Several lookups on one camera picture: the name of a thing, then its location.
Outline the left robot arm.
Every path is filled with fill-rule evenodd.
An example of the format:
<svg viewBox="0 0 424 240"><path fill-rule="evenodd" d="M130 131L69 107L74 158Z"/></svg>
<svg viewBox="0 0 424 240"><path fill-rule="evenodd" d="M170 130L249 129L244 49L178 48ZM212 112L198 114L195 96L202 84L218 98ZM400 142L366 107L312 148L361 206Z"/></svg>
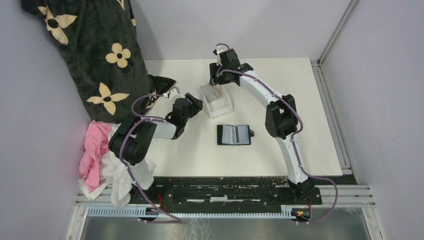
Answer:
<svg viewBox="0 0 424 240"><path fill-rule="evenodd" d="M190 93L174 98L172 111L164 118L129 116L109 140L109 150L123 163L133 184L139 188L138 197L149 204L156 200L158 191L151 186L154 177L146 155L154 139L178 139L189 119L203 110L203 101Z"/></svg>

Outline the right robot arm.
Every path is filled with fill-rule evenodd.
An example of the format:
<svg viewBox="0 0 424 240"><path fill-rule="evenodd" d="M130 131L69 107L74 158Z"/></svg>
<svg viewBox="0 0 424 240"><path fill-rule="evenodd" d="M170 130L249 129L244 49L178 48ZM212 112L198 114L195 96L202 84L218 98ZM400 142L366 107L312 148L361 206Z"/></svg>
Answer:
<svg viewBox="0 0 424 240"><path fill-rule="evenodd" d="M302 204L314 186L302 164L297 135L304 124L297 113L294 97L283 95L265 83L251 65L241 63L234 49L218 44L213 53L216 63L209 65L210 85L235 83L265 107L265 128L277 141L287 167L289 199Z"/></svg>

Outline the clear plastic card box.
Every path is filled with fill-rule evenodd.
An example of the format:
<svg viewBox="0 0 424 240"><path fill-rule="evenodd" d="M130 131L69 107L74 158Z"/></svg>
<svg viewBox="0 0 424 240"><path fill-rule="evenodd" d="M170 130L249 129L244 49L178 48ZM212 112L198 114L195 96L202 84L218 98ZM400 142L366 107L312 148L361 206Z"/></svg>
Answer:
<svg viewBox="0 0 424 240"><path fill-rule="evenodd" d="M206 109L207 114L209 115L211 119L215 119L217 117L226 115L234 111L231 97L223 85L212 86L209 84L203 84L203 85L200 85L198 88L199 88L200 96L203 101L203 105ZM215 100L211 103L207 102L203 94L203 91L211 90L211 89L218 90L222 94L222 98Z"/></svg>

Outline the white magnetic stripe card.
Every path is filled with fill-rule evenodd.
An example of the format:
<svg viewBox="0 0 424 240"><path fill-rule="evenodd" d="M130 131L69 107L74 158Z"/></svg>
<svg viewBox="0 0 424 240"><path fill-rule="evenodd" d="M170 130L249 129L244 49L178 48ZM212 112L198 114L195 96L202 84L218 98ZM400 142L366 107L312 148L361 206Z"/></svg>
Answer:
<svg viewBox="0 0 424 240"><path fill-rule="evenodd" d="M249 145L249 127L247 125L223 125L221 143L224 145Z"/></svg>

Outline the black card holder wallet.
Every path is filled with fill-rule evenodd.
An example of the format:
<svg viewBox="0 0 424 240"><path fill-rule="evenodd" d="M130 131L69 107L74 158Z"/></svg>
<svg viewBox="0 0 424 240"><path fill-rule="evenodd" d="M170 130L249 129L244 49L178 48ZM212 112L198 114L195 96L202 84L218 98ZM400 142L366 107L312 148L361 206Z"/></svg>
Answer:
<svg viewBox="0 0 424 240"><path fill-rule="evenodd" d="M219 146L251 145L255 132L249 125L219 124L216 126L216 142Z"/></svg>

